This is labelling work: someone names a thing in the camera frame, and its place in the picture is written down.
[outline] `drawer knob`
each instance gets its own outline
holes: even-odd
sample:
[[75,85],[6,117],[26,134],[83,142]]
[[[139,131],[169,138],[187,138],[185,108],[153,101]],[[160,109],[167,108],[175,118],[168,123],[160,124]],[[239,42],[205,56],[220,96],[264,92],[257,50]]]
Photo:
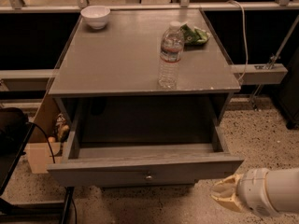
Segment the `drawer knob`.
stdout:
[[151,181],[151,180],[153,179],[153,176],[152,176],[150,173],[148,173],[148,174],[146,175],[145,179],[146,179],[147,181]]

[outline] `power cord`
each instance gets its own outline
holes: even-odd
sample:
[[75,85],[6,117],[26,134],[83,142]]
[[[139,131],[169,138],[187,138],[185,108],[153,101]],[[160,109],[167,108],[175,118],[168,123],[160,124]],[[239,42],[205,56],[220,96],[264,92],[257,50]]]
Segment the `power cord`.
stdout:
[[236,2],[235,0],[229,0],[228,3],[233,4],[233,5],[237,5],[242,10],[243,40],[244,40],[244,48],[245,48],[246,60],[245,60],[244,71],[243,71],[242,75],[238,78],[238,81],[240,82],[240,80],[246,74],[247,67],[248,67],[248,64],[249,64],[249,52],[248,52],[248,46],[247,46],[246,27],[245,27],[245,11],[244,11],[244,8],[242,7],[242,5],[239,4],[238,2]]
[[[35,128],[37,128],[39,131],[41,131],[44,134],[44,136],[45,136],[45,138],[47,140],[47,144],[48,144],[49,149],[50,149],[50,154],[52,156],[53,163],[56,163],[55,156],[54,156],[52,147],[50,146],[50,142],[48,140],[48,136],[47,136],[46,132],[39,125],[37,125],[36,123],[33,123],[33,122],[27,122],[27,123],[33,125]],[[77,208],[76,208],[76,205],[75,205],[75,202],[74,202],[73,198],[72,198],[72,204],[74,206],[74,212],[75,212],[75,224],[77,224]]]

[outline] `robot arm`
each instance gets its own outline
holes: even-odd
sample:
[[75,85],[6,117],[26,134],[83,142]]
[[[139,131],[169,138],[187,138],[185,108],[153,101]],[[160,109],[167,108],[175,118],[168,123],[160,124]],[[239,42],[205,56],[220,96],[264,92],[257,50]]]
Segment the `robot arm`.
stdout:
[[299,214],[299,168],[261,168],[231,175],[215,184],[211,197],[232,211],[251,212],[258,217]]

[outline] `gray tabletop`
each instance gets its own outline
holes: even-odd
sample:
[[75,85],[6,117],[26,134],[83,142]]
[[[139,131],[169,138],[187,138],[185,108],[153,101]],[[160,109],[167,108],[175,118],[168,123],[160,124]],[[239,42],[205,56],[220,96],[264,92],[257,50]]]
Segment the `gray tabletop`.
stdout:
[[160,42],[170,21],[209,31],[198,9],[112,11],[102,30],[80,21],[50,88],[55,97],[238,91],[214,37],[185,47],[175,90],[158,85]]

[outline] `bottle cap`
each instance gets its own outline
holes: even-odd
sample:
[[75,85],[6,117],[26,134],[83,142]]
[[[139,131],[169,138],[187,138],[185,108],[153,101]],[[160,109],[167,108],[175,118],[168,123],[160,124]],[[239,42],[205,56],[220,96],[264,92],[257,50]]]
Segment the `bottle cap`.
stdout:
[[179,21],[171,21],[170,24],[169,24],[169,28],[170,29],[179,29],[181,26],[180,22]]

